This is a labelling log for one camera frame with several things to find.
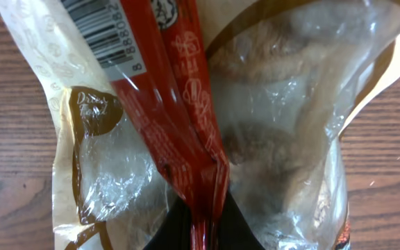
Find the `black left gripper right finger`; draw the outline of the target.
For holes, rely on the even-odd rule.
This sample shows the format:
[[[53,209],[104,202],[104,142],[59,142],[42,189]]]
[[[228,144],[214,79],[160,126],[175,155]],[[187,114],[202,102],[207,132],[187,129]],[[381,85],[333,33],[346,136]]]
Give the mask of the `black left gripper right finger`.
[[[226,194],[218,228],[219,250],[265,250],[245,221],[231,193]]]

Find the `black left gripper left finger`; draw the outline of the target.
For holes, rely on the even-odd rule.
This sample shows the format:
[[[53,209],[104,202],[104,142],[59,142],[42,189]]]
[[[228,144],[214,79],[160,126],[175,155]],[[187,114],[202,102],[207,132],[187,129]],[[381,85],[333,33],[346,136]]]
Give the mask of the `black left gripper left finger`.
[[[191,212],[182,199],[177,199],[144,250],[190,250]]]

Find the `dried food snack bag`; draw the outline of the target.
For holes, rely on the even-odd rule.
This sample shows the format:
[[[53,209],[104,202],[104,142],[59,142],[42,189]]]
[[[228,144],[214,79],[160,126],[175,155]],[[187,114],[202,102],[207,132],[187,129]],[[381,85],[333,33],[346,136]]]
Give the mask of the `dried food snack bag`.
[[[400,1],[0,1],[57,135],[56,249],[144,249],[177,199],[218,249],[348,249],[339,136],[400,76]]]

